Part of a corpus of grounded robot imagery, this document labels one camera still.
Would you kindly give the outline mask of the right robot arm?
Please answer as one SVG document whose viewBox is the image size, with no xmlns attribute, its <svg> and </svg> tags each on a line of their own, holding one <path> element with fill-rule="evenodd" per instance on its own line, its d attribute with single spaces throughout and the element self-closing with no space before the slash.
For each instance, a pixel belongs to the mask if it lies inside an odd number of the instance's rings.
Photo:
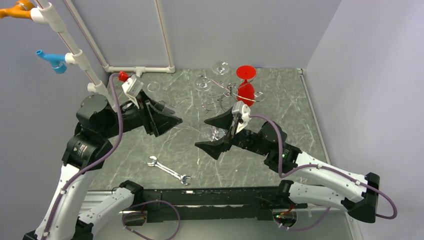
<svg viewBox="0 0 424 240">
<path fill-rule="evenodd" d="M 264 156 L 264 164 L 282 176 L 275 194 L 276 203 L 287 208 L 295 204 L 314 204 L 337 208 L 364 223 L 375 223 L 380 176 L 342 170 L 325 163 L 285 142 L 287 134 L 273 121 L 265 121 L 259 132 L 246 128 L 248 110 L 228 110 L 206 119 L 205 124 L 225 130 L 213 141 L 194 145 L 218 160 L 231 147 Z"/>
</svg>

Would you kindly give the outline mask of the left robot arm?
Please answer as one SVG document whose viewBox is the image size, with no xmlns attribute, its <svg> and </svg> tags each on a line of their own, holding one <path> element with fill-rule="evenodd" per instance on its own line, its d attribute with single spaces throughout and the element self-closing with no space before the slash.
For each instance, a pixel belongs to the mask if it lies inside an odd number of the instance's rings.
<svg viewBox="0 0 424 240">
<path fill-rule="evenodd" d="M 91 240 L 118 212 L 137 210 L 146 201 L 144 188 L 131 181 L 122 182 L 101 203 L 85 213 L 81 207 L 94 178 L 105 160 L 117 149 L 110 138 L 144 127 L 159 137 L 182 123 L 172 109 L 140 91 L 137 103 L 126 102 L 114 110 L 101 94 L 86 97 L 76 113 L 78 123 L 62 157 L 61 174 L 50 206 L 26 240 Z"/>
</svg>

